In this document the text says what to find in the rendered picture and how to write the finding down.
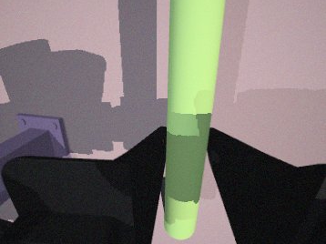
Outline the light green long rod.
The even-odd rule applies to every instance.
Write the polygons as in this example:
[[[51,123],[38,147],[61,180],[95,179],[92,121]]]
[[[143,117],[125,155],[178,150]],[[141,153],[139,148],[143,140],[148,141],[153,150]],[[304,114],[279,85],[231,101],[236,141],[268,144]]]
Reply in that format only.
[[[164,227],[195,231],[219,62],[225,0],[170,0]]]

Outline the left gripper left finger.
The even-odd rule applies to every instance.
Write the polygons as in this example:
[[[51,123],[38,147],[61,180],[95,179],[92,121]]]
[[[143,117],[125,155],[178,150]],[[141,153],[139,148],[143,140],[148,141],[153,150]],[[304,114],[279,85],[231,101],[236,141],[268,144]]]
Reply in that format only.
[[[166,148],[167,127],[159,127],[119,160],[22,156],[4,164],[2,180],[18,216],[27,209],[110,216],[122,244],[151,244]]]

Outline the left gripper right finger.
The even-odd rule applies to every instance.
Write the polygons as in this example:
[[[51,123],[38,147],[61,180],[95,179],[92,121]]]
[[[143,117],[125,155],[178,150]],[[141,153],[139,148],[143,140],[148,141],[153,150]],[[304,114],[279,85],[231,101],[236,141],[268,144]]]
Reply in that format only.
[[[295,167],[214,127],[209,163],[236,244],[304,244],[326,207],[326,164]]]

